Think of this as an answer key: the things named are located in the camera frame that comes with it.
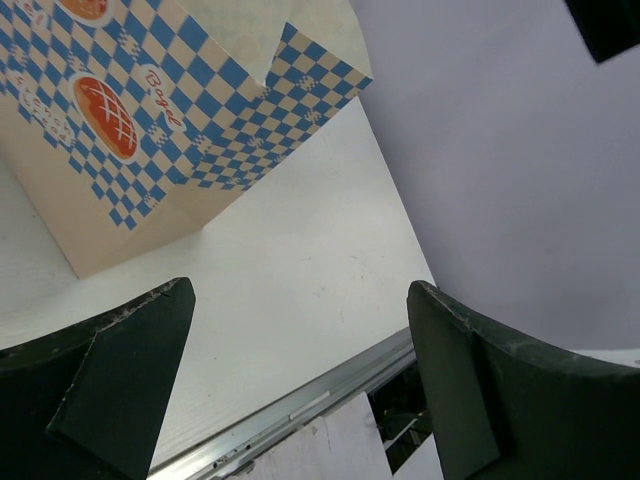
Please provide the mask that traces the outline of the paper bag blue checkered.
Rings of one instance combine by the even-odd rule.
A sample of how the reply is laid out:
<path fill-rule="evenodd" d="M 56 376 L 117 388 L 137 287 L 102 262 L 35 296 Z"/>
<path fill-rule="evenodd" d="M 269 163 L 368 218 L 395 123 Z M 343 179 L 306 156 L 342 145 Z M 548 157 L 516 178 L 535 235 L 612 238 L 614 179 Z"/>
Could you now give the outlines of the paper bag blue checkered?
<path fill-rule="evenodd" d="M 372 79 L 347 1 L 5 1 L 1 157 L 87 277 L 203 228 Z"/>

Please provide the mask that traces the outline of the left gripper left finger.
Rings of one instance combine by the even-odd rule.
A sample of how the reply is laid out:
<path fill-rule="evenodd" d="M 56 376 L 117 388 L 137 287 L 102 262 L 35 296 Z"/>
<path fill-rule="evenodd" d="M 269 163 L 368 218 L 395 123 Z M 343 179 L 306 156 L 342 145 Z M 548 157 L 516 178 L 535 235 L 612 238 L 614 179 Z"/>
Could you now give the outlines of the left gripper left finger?
<path fill-rule="evenodd" d="M 190 279 L 1 352 L 4 479 L 144 479 L 189 335 Z"/>

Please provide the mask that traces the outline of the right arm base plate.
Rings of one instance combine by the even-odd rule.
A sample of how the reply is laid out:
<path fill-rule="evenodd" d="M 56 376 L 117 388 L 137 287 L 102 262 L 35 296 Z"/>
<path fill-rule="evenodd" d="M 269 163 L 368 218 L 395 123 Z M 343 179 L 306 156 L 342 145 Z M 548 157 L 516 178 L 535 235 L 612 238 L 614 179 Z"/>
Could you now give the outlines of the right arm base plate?
<path fill-rule="evenodd" d="M 368 399 L 387 461 L 395 474 L 433 433 L 417 362 L 369 393 Z"/>

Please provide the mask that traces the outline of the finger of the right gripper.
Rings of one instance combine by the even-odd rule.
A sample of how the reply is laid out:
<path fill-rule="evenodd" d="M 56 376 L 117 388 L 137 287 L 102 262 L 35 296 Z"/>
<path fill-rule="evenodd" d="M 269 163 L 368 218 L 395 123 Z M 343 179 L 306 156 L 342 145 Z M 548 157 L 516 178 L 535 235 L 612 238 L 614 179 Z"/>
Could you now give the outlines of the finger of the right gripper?
<path fill-rule="evenodd" d="M 639 0 L 564 3 L 596 63 L 604 63 L 639 45 Z"/>

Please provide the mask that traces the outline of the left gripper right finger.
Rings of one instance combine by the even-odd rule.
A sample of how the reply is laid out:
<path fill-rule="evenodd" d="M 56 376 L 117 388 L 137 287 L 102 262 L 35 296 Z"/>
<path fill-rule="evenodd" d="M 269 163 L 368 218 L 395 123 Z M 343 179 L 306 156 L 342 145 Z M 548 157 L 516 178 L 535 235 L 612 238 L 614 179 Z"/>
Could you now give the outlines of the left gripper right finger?
<path fill-rule="evenodd" d="M 639 372 L 408 291 L 410 332 L 447 479 L 635 479 Z"/>

